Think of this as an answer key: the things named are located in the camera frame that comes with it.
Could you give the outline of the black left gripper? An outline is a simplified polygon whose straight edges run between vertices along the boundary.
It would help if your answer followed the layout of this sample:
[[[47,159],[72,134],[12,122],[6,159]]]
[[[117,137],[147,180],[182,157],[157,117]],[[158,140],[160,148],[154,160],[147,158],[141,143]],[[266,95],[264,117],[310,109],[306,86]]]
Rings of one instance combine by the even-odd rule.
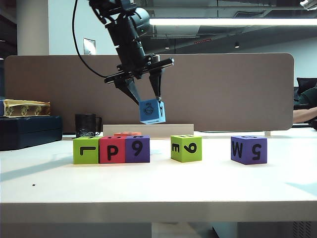
[[[149,80],[158,101],[161,101],[161,76],[165,67],[174,65],[173,58],[160,60],[159,55],[145,54],[141,41],[124,42],[114,40],[121,64],[117,66],[118,73],[107,76],[105,83],[115,84],[115,87],[130,97],[137,105],[140,101],[134,77],[140,79],[143,74],[149,73]]]

